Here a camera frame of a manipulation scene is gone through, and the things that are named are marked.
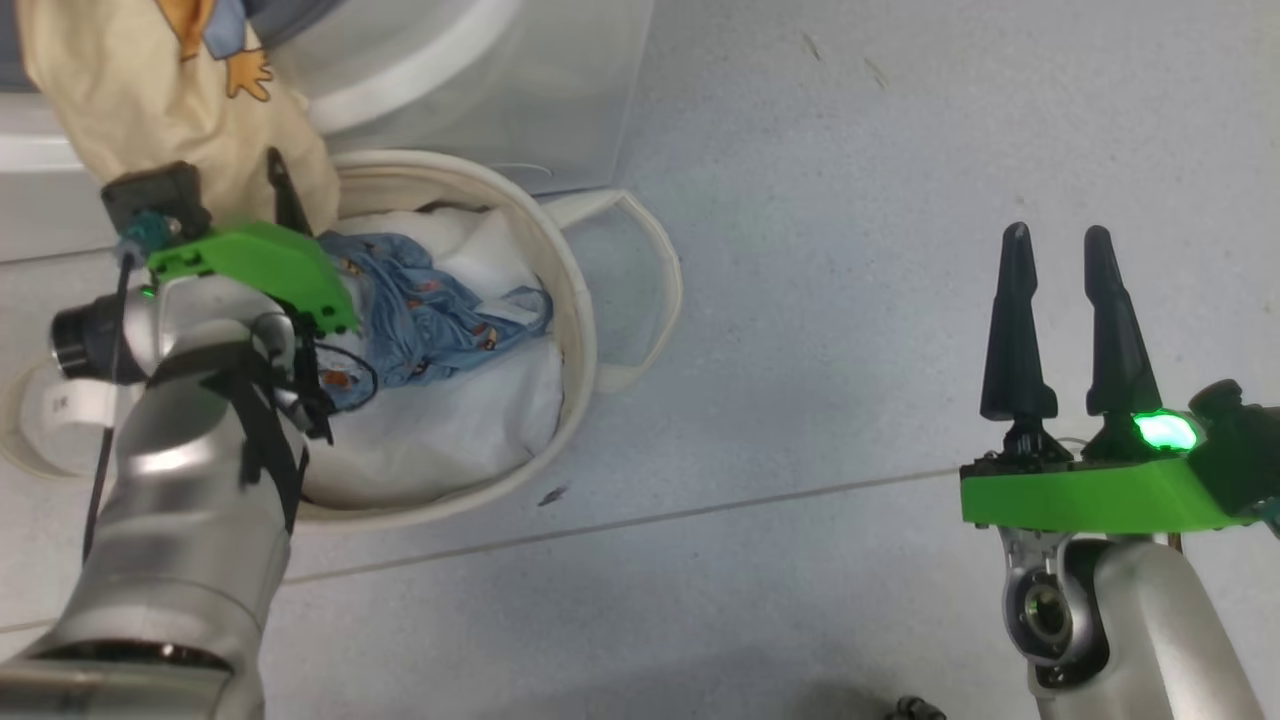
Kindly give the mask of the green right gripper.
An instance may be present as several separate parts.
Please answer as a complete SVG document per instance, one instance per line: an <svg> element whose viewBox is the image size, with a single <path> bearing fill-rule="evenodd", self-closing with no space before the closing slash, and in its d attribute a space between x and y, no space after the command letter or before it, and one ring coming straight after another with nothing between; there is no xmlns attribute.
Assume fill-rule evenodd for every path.
<svg viewBox="0 0 1280 720"><path fill-rule="evenodd" d="M1085 409L1105 425L1130 424L1164 406L1112 236L1092 225L1084 237L1085 296L1093 307L1093 370ZM1030 231L1004 232L989 320L980 415L991 421L1056 418L1044 383L1033 297L1038 288ZM1248 527L1217 506L1188 462L1188 448L1158 446L1147 462L1001 464L993 457L960 470L963 519L973 525L1050 533L1167 534Z"/></svg>

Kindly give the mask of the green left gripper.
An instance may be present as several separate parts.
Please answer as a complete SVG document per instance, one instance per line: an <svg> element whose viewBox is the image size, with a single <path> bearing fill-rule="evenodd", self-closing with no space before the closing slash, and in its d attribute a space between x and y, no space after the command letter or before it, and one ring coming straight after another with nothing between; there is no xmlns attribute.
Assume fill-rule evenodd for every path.
<svg viewBox="0 0 1280 720"><path fill-rule="evenodd" d="M198 240L151 252L148 270L163 283L223 275L311 316L324 334L358 329L361 320L339 272L310 238L312 228L279 149L268 150L266 170L278 225L253 222L212 229Z"/></svg>

